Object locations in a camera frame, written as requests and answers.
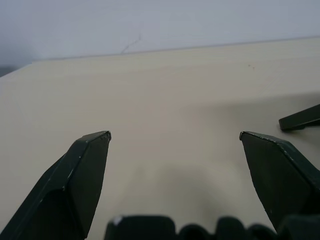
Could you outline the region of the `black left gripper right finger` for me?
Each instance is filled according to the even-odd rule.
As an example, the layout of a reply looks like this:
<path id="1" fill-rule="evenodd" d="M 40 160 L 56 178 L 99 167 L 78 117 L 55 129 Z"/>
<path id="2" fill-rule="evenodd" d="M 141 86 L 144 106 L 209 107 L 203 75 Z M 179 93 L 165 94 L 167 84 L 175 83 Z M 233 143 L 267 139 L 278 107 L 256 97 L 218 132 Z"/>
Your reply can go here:
<path id="1" fill-rule="evenodd" d="M 255 191 L 276 230 L 289 216 L 320 215 L 320 171 L 289 141 L 242 131 Z"/>

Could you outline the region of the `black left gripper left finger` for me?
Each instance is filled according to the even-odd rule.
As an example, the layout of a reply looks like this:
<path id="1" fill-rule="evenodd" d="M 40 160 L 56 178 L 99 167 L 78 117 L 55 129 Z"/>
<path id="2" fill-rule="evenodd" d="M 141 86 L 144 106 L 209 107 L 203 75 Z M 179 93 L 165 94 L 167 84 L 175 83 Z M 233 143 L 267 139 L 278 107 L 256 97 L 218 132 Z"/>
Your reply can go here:
<path id="1" fill-rule="evenodd" d="M 77 139 L 46 170 L 0 234 L 2 240 L 84 240 L 100 199 L 110 131 Z"/>

